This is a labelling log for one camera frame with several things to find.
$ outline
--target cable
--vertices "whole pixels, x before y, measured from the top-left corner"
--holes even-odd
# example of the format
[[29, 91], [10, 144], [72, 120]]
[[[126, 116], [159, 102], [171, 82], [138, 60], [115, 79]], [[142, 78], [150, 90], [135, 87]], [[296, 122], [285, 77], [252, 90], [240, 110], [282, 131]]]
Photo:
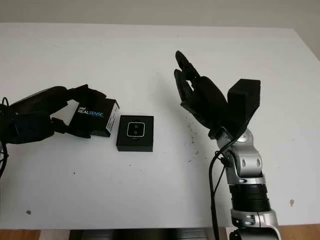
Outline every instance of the cable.
[[3, 97], [2, 98], [2, 105], [7, 105], [7, 107], [9, 106], [9, 102], [8, 102], [8, 98], [6, 98], [6, 97]]
[[222, 175], [223, 175], [224, 172], [225, 172], [225, 169], [226, 169], [226, 166], [223, 166], [223, 169], [222, 169], [221, 174], [220, 174], [220, 176], [219, 176], [219, 180], [218, 180], [218, 182], [216, 183], [215, 188], [214, 188], [214, 191], [213, 191], [213, 195], [214, 195], [214, 196], [216, 195], [217, 188], [218, 188], [219, 183], [220, 183], [220, 181], [221, 181]]
[[219, 240], [219, 228], [218, 228], [218, 220], [217, 220], [217, 212], [216, 212], [216, 202], [215, 202], [215, 193], [218, 187], [218, 184], [221, 180], [221, 176], [223, 172], [221, 173], [218, 184], [214, 188], [214, 184], [212, 181], [212, 170], [213, 166], [215, 164], [215, 161], [219, 158], [219, 156], [224, 153], [232, 144], [234, 144], [237, 141], [237, 138], [234, 140], [230, 141], [226, 145], [224, 145], [219, 151], [215, 152], [214, 157], [212, 158], [210, 165], [209, 165], [209, 184], [210, 184], [210, 198], [211, 198], [211, 218], [212, 218], [212, 227], [213, 227], [213, 233], [214, 233], [214, 238], [215, 240]]
[[3, 154], [3, 159], [0, 160], [0, 163], [2, 163], [0, 166], [0, 178], [1, 178], [2, 174], [4, 173], [5, 167], [7, 165], [7, 159], [9, 157], [9, 155], [8, 155], [6, 144], [4, 144], [2, 141], [0, 143], [2, 146], [2, 150], [3, 150], [3, 152], [1, 152], [1, 154]]

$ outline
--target black box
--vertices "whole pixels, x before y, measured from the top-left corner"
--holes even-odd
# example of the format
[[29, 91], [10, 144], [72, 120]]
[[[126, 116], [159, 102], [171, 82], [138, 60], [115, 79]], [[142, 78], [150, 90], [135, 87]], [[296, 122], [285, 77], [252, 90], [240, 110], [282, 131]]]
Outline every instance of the black box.
[[90, 103], [79, 103], [69, 124], [72, 134], [90, 138], [90, 135], [110, 137], [112, 127], [119, 114], [115, 99], [99, 99]]
[[116, 147], [120, 152], [152, 152], [154, 117], [121, 115]]

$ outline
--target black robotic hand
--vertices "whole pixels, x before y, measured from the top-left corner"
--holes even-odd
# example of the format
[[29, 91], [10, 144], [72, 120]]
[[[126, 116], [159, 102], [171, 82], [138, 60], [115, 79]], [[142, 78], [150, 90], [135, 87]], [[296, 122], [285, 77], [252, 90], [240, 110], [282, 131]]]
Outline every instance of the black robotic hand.
[[200, 76], [180, 51], [175, 58], [181, 69], [174, 71], [181, 106], [210, 129], [211, 139], [216, 139], [222, 128], [238, 138], [259, 107], [260, 81], [240, 79], [229, 89], [227, 101], [219, 88], [208, 77]]

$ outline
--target white table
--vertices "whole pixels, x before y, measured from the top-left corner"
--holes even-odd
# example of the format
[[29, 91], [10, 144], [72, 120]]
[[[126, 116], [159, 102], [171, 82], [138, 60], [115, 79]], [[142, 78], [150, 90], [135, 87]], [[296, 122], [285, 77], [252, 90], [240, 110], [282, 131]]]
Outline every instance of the white table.
[[[320, 223], [320, 63], [293, 30], [1, 23], [1, 97], [13, 103], [51, 86], [89, 84], [117, 99], [122, 114], [154, 116], [153, 152], [118, 152], [118, 124], [110, 138], [56, 133], [8, 145], [1, 229], [211, 225], [208, 164], [217, 145], [179, 106], [176, 50], [224, 93], [240, 78], [261, 80], [249, 128], [271, 206], [281, 225]], [[68, 122], [75, 106], [55, 116]], [[225, 177], [216, 206], [220, 226], [231, 226]]]

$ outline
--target black ribbed cylinder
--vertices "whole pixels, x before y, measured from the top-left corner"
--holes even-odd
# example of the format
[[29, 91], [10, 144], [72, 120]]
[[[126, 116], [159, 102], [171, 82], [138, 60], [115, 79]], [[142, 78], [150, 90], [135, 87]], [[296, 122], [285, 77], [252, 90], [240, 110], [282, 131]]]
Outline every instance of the black ribbed cylinder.
[[234, 210], [243, 212], [267, 212], [271, 210], [265, 184], [238, 184], [230, 185], [229, 188]]

